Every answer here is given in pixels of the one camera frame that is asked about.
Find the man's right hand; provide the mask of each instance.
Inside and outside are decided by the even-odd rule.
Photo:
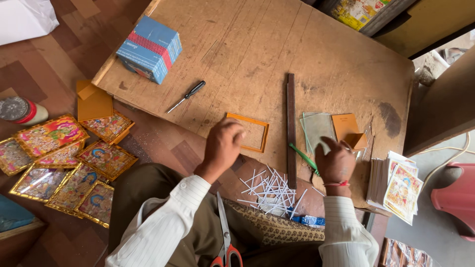
[[[209,184],[214,183],[238,158],[245,136],[244,127],[237,119],[222,119],[209,132],[205,159],[196,167],[194,173]]]
[[[315,162],[323,182],[349,181],[356,165],[352,148],[344,140],[338,143],[326,136],[322,136],[321,139],[331,149],[326,155],[321,143],[315,149]],[[351,197],[348,186],[329,186],[326,187],[326,191],[328,196]]]

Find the orange photo frame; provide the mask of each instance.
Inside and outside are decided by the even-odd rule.
[[[261,143],[260,148],[255,148],[255,147],[246,146],[246,145],[241,146],[241,148],[244,148],[244,149],[247,149],[247,150],[250,150],[250,151],[264,153],[264,149],[266,147],[266,142],[267,142],[267,133],[269,132],[269,124],[268,123],[261,122],[261,121],[251,119],[251,118],[248,118],[248,117],[244,117],[244,116],[241,116],[241,115],[229,113],[229,112],[227,112],[226,118],[235,118],[235,119],[245,121],[245,122],[248,122],[248,123],[264,126],[264,134],[262,135],[262,143]]]

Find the shirt cuff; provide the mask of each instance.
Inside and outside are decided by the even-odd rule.
[[[358,224],[353,201],[347,197],[328,196],[323,198],[325,222]]]
[[[196,211],[203,198],[208,193],[211,185],[198,175],[182,179],[170,192],[170,198],[174,198],[181,205]]]

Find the orange card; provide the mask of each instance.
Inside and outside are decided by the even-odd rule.
[[[332,115],[338,141],[345,140],[353,149],[368,147],[366,135],[360,133],[355,114]]]
[[[91,84],[91,80],[77,81],[76,92],[82,96],[77,98],[78,121],[101,119],[113,115],[112,96]]]

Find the scratched table surface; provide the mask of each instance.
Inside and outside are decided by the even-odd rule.
[[[270,123],[265,152],[241,152],[286,172],[286,75],[295,73],[297,119],[302,112],[354,113],[360,130],[369,129],[370,149],[350,188],[356,207],[371,208],[369,158],[402,153],[410,60],[300,0],[153,0],[144,15],[180,34],[183,51],[164,82],[126,70],[112,54],[95,85],[205,137],[226,112]],[[203,89],[165,113],[201,80]],[[308,167],[297,160],[297,176],[309,180]]]

